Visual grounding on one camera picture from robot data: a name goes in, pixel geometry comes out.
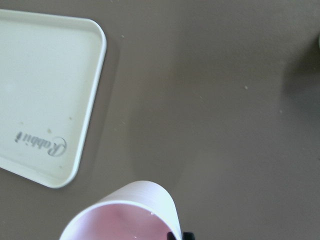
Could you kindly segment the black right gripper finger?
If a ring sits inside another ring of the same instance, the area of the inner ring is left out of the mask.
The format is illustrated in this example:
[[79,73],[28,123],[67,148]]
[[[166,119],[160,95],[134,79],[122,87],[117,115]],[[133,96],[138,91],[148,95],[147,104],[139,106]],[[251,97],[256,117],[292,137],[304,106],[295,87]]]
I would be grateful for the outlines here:
[[[177,240],[172,232],[167,233],[167,240]],[[194,233],[192,232],[183,232],[182,240],[194,240]]]

